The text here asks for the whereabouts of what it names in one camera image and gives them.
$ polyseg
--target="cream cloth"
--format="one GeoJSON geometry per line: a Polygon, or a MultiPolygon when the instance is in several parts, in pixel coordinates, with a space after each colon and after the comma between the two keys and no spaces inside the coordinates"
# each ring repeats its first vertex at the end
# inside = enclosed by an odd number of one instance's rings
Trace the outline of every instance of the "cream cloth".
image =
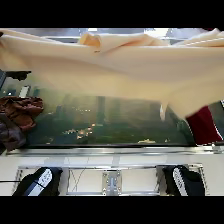
{"type": "Polygon", "coordinates": [[[224,33],[176,45],[147,34],[84,34],[78,44],[0,29],[0,69],[32,71],[36,86],[159,101],[184,118],[224,98],[224,33]]]}

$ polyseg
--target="black object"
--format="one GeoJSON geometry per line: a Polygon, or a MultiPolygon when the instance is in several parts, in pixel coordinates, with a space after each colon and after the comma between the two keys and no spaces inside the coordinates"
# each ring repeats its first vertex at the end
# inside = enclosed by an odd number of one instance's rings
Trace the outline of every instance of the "black object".
{"type": "Polygon", "coordinates": [[[61,173],[63,171],[61,168],[57,167],[41,167],[34,174],[25,176],[12,196],[28,196],[36,185],[40,185],[37,184],[37,182],[40,176],[46,171],[46,169],[50,169],[52,180],[47,184],[46,187],[43,186],[44,189],[38,196],[58,196],[58,186],[61,178],[61,173]]]}
{"type": "Polygon", "coordinates": [[[6,72],[6,77],[11,77],[13,79],[18,79],[19,81],[25,80],[27,78],[27,74],[31,73],[31,71],[9,71],[6,72]]]}
{"type": "Polygon", "coordinates": [[[205,196],[205,188],[201,179],[201,175],[197,172],[188,170],[185,166],[182,165],[167,166],[163,168],[163,172],[166,178],[167,194],[181,196],[173,178],[173,171],[175,168],[180,170],[188,196],[205,196]]]}

